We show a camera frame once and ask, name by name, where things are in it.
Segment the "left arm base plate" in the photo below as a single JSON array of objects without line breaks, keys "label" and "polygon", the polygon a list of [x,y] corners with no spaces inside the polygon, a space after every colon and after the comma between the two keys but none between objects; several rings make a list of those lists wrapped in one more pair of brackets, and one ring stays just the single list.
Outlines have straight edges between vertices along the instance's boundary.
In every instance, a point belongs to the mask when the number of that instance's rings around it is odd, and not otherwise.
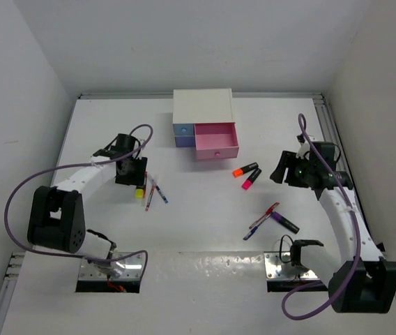
[{"label": "left arm base plate", "polygon": [[128,257],[129,253],[117,253],[115,258],[125,256],[125,259],[115,262],[90,262],[82,260],[78,279],[81,281],[105,281],[109,276],[112,280],[139,280],[144,269],[145,255],[137,254]]}]

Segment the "aluminium frame rail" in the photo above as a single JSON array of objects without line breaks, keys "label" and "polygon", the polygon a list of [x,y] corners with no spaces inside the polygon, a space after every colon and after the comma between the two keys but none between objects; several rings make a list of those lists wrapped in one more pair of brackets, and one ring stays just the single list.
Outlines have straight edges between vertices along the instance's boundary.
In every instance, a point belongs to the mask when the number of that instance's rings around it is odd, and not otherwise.
[{"label": "aluminium frame rail", "polygon": [[[319,120],[319,125],[321,127],[321,132],[323,135],[323,138],[327,142],[333,142],[334,144],[337,145],[338,151],[340,152],[340,159],[337,162],[337,169],[346,171],[347,174],[350,176],[351,180],[353,181],[353,177],[351,175],[351,170],[349,168],[347,156],[344,152],[344,147],[342,146],[342,141],[340,138],[340,135],[338,133],[337,125],[335,123],[333,113],[331,112],[330,106],[327,104],[327,101],[324,97],[323,94],[315,94],[313,97],[313,103],[314,103],[314,108],[316,110],[317,118]],[[373,242],[376,244],[376,246],[379,248],[379,250],[386,255],[386,249],[384,244],[381,241],[376,241],[373,234],[370,231],[370,227],[368,225],[368,222],[365,218],[365,214],[363,209],[361,208],[361,203],[360,203],[360,198],[357,190],[355,190],[355,201],[356,201],[356,206],[361,214],[361,217],[363,218],[365,222],[365,226],[367,228],[367,231],[370,233],[370,236],[372,237]]]}]

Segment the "light blue drawer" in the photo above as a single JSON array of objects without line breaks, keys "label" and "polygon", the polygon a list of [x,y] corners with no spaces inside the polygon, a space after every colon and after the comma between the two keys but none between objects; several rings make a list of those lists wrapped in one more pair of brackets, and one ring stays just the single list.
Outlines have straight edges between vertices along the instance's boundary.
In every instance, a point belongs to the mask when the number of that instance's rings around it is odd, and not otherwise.
[{"label": "light blue drawer", "polygon": [[195,134],[194,124],[173,124],[175,136],[193,136]]}]

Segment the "pink pen refill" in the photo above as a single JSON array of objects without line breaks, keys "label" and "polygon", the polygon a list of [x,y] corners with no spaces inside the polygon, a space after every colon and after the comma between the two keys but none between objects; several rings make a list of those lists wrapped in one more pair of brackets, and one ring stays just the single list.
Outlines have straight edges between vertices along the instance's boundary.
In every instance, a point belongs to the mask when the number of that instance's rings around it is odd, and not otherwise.
[{"label": "pink pen refill", "polygon": [[157,186],[157,185],[156,185],[156,182],[154,181],[154,182],[152,183],[152,187],[151,187],[150,193],[149,193],[149,195],[148,195],[148,197],[147,197],[146,206],[145,206],[145,211],[149,211],[149,209],[150,209],[151,202],[152,202],[152,199],[153,199],[153,194],[154,194],[154,192],[155,192],[156,186]]}]

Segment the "red gel pen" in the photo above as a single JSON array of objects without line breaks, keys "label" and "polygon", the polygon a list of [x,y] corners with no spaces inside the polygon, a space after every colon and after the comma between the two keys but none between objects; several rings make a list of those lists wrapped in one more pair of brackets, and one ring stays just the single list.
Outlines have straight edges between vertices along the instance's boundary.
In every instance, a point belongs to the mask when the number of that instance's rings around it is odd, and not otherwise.
[{"label": "red gel pen", "polygon": [[252,223],[249,226],[249,230],[251,230],[251,229],[257,227],[258,225],[260,225],[261,223],[263,223],[279,205],[280,205],[279,202],[273,203],[260,218],[258,218],[254,223]]}]

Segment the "pink drawer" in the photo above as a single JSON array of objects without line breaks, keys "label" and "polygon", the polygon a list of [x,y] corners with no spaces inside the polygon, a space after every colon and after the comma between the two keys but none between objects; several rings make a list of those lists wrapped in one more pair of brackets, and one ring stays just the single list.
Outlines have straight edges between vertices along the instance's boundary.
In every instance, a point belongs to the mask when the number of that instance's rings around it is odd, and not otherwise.
[{"label": "pink drawer", "polygon": [[236,158],[239,143],[235,123],[195,124],[197,160]]}]

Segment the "red pen refill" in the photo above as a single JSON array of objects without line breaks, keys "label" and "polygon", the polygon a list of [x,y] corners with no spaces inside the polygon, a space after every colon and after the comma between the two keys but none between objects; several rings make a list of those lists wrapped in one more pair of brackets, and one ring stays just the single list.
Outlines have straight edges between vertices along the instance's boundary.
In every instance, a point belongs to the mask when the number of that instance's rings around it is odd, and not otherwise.
[{"label": "red pen refill", "polygon": [[143,188],[142,188],[142,191],[143,191],[143,193],[142,193],[142,199],[145,199],[145,197],[146,197],[147,181],[148,181],[148,172],[145,171],[145,174],[144,174],[144,184],[143,184]]}]

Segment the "orange highlighter marker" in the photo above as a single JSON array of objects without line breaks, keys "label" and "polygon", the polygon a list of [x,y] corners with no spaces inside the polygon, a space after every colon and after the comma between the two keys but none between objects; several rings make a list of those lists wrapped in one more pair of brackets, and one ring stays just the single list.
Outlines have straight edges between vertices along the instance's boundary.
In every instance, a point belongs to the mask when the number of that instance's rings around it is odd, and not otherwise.
[{"label": "orange highlighter marker", "polygon": [[242,175],[244,175],[244,174],[246,174],[248,172],[256,170],[258,167],[259,167],[258,163],[257,162],[253,162],[251,164],[245,165],[243,167],[240,167],[240,168],[234,170],[232,172],[232,174],[233,174],[233,176],[235,178],[237,178],[237,177],[240,177],[240,176],[242,176]]}]

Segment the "white drawer cabinet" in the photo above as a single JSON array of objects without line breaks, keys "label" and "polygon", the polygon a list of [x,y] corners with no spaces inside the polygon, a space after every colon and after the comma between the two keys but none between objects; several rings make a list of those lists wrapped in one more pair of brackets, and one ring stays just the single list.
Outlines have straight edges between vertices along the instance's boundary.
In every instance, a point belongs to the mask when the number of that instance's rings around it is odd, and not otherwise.
[{"label": "white drawer cabinet", "polygon": [[175,89],[173,124],[234,123],[231,89]]}]

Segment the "blue gel pen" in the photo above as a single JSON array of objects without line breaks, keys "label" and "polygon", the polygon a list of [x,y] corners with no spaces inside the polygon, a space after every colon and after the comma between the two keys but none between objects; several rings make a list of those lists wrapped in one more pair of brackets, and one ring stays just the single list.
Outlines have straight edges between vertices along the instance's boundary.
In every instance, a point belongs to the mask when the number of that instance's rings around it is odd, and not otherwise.
[{"label": "blue gel pen", "polygon": [[243,241],[247,241],[257,230],[258,228],[268,220],[268,217],[264,218],[258,224],[256,224],[243,238]]}]

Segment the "purple highlighter marker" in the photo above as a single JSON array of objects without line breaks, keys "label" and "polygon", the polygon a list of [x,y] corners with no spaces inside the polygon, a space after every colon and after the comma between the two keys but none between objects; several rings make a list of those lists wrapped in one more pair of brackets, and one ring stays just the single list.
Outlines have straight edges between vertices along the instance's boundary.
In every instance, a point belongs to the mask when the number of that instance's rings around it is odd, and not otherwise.
[{"label": "purple highlighter marker", "polygon": [[300,231],[300,228],[298,226],[296,226],[290,220],[275,211],[271,213],[271,218],[293,234],[298,234],[298,232]]}]

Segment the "white front shelf board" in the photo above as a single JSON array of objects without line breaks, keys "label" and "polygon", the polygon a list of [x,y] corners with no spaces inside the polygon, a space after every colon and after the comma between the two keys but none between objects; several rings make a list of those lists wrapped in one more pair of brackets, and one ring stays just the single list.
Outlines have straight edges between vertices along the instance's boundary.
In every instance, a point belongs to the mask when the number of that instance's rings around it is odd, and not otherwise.
[{"label": "white front shelf board", "polygon": [[140,291],[79,293],[79,264],[24,259],[4,334],[396,334],[387,314],[325,310],[293,321],[267,290],[260,253],[152,252]]}]

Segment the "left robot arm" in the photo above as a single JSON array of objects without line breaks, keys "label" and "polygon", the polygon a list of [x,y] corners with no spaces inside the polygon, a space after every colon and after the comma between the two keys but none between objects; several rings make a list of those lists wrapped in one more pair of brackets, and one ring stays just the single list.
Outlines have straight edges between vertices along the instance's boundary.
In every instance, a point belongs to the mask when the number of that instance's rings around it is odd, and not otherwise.
[{"label": "left robot arm", "polygon": [[141,141],[118,134],[113,143],[97,150],[90,163],[54,186],[33,194],[27,241],[34,246],[106,261],[116,244],[103,233],[86,227],[84,203],[109,181],[137,188],[144,185],[148,158],[141,157]]}]

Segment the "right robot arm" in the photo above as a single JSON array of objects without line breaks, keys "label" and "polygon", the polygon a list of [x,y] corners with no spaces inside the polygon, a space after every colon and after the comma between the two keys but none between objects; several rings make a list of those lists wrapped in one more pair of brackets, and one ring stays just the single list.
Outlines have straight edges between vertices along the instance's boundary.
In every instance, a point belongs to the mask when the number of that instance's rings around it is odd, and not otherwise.
[{"label": "right robot arm", "polygon": [[282,152],[270,178],[314,191],[340,255],[333,256],[318,239],[296,239],[281,263],[313,271],[326,286],[328,304],[337,313],[389,312],[396,293],[396,262],[385,258],[357,212],[353,182],[347,172],[336,169],[336,145],[303,138],[299,142],[297,152]]}]

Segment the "yellow highlighter marker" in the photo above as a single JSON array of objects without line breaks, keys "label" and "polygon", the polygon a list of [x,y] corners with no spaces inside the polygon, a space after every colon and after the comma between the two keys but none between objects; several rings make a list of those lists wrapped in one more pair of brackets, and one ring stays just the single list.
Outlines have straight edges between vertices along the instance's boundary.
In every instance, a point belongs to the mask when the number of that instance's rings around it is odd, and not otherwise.
[{"label": "yellow highlighter marker", "polygon": [[135,189],[135,198],[136,199],[144,199],[145,196],[145,188],[143,186],[138,186]]}]

